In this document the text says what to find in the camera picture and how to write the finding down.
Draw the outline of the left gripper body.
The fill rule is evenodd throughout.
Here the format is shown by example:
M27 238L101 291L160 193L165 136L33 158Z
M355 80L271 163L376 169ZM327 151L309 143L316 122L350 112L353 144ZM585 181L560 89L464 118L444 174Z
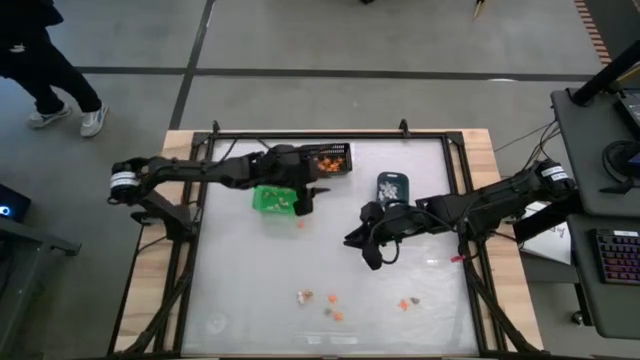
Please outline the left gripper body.
M264 172L259 184L294 190L297 200L293 207L297 216L308 215L314 209L315 189L308 184L315 183L320 173L312 151L309 146L276 145L259 160L260 170Z

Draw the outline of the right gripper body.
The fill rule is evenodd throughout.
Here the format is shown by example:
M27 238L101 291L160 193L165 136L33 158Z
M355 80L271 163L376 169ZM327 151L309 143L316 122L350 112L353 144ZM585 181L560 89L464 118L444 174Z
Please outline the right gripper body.
M362 209L361 221L372 227L368 237L370 245L361 249L362 257L371 270L396 263L403 240L425 233L430 228L430 220L424 211L398 201L385 207L375 202L366 204ZM385 259L381 252L381 248L388 243L392 243L395 249L391 259Z

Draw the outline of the teal plastic bin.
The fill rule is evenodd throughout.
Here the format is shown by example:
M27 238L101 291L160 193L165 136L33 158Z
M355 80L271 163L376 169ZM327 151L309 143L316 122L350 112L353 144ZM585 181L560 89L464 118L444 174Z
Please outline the teal plastic bin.
M381 182L392 182L394 183L394 187L393 188L397 188L398 189L398 194L397 195L393 195L391 193L391 190L393 188L389 188L388 185L385 188L380 188L379 184ZM383 190L384 189L390 189L390 193L389 194L384 194ZM401 201L401 202L408 202L409 201L409 179L408 177L403 174L403 173L397 173L397 172L382 172L378 175L377 180L376 180L376 201L381 205L381 206L385 206L387 205L389 202L397 202L397 201ZM379 199L379 197L381 195L385 195L387 196L387 200L386 201L381 201Z

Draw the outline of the black plastic basket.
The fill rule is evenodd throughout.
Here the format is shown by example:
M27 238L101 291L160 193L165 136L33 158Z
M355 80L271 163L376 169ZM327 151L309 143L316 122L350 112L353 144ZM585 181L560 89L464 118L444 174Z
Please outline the black plastic basket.
M349 143L327 143L327 144L311 144L308 145L312 157L318 167L319 161L323 158L344 158L344 172L330 172L322 173L326 175L345 175L352 171L352 156Z

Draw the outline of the wooden board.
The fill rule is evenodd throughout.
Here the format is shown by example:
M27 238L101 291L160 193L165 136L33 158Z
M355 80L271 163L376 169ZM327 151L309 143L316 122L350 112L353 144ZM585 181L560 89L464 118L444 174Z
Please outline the wooden board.
M452 169L455 172L457 189L463 190L464 186L473 184L474 188L490 185L500 180L497 162L492 147L491 138L487 129L445 129L445 130L411 130L412 135L426 135L427 133L442 133L447 131L460 131L464 135L465 146L458 147L449 139L448 146L453 157ZM191 146L192 137L195 132L212 131L190 131L190 130L170 130L167 132L161 155L170 158L187 159L191 157L202 158L205 150L209 150L213 145L209 140L202 146L195 148ZM284 131L284 134L301 133L302 135L328 135L329 133L339 133L346 135L356 135L356 130L305 130L305 131ZM400 130L362 130L358 134L377 135L390 132L393 135L400 134ZM160 194L165 196L172 203L191 203L190 210L195 209L198 204L198 196L204 197L204 188L200 185L181 185L169 183L160 186ZM513 236L510 225L501 225L498 232L503 235L492 235L492 240L485 244L483 254L479 256L482 260L474 260L474 266L483 279L488 279L489 270L481 270L481 266L488 266L492 277L493 293L503 311L512 321L514 326L522 333L525 339L538 349L543 349L543 342L536 320L530 290L526 281L525 271L522 264L522 256L517 244L504 236ZM483 330L487 346L491 350L508 349L515 351L512 342L502 335L498 329L497 320L490 316L486 304L478 296L478 304L483 318ZM177 323L180 313L182 298L179 297L176 305L171 308L168 320L160 325L157 330L158 335L151 338L150 345L144 353L169 353L173 351L174 340L177 336Z

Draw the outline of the black slanted desk bar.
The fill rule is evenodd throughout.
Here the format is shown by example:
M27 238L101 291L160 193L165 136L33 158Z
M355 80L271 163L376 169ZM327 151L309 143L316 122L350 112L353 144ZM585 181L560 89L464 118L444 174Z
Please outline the black slanted desk bar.
M514 235L518 243L524 243L542 232L566 221L572 214L583 212L582 201L577 190L566 199L552 202L513 225Z

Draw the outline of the white paper sheet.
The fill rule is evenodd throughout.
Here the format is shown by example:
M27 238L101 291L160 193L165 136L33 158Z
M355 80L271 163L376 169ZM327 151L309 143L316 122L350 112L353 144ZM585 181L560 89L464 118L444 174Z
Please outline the white paper sheet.
M566 222L555 225L524 241L521 249L565 265L572 264L571 235Z

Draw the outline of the dark work desk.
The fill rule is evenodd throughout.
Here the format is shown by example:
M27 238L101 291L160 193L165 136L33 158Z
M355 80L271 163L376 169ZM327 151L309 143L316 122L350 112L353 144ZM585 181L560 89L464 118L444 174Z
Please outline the dark work desk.
M577 183L582 210L567 218L587 311L599 335L640 340L640 285L605 284L596 259L593 229L640 233L640 189L625 195L600 190L615 184L601 162L607 145L633 139L614 108L617 98L600 94L578 106L567 90L551 93L555 118Z

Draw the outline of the backlit black keyboard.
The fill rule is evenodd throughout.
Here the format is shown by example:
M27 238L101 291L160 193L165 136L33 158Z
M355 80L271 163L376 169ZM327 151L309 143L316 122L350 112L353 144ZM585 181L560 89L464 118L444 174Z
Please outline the backlit black keyboard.
M602 282L640 286L640 232L594 229L593 234Z

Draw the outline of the black headphones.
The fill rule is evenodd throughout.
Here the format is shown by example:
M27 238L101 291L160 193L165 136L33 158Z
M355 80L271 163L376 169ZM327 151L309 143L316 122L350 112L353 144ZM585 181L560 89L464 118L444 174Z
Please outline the black headphones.
M601 193L625 195L640 189L640 142L614 141L601 153L602 166L614 185L600 189Z

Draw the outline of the black monitor pole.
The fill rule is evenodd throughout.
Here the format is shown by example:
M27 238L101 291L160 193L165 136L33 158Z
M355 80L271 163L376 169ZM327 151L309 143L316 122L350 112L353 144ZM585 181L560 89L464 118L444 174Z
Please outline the black monitor pole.
M568 90L569 98L574 104L585 106L597 94L611 89L615 91L621 83L638 74L640 74L640 39L631 44L578 90Z

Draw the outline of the person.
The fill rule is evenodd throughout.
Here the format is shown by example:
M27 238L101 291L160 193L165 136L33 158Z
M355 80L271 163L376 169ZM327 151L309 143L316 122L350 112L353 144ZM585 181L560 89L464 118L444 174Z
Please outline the person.
M30 128L43 128L72 114L53 91L57 87L75 99L82 111L80 135L91 138L102 130L108 106L52 43L48 28L63 21L53 0L0 0L0 76L34 98Z

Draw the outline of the black box blue light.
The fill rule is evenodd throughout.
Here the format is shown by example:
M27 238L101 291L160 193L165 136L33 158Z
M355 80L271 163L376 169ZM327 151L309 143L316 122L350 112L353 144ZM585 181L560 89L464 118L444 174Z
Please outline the black box blue light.
M22 223L30 205L30 198L0 184L0 217Z

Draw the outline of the black striped floor mat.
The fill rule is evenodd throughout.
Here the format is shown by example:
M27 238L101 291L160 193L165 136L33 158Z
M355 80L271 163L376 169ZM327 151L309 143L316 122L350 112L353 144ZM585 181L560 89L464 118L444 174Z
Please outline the black striped floor mat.
M572 0L605 66L640 40L640 0Z

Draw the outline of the black diagonal frame strut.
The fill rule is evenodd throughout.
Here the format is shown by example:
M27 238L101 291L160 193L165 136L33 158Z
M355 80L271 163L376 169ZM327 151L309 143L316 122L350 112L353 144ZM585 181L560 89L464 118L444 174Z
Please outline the black diagonal frame strut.
M497 320L507 337L511 340L518 353L539 353L539 350L530 344L521 332L517 330L506 313L499 306L497 299L489 292L482 279L478 275L470 259L463 261L467 282L480 295L489 309L490 314Z
M150 325L184 273L189 250L189 244L167 240L162 224L141 228L109 355L125 351Z

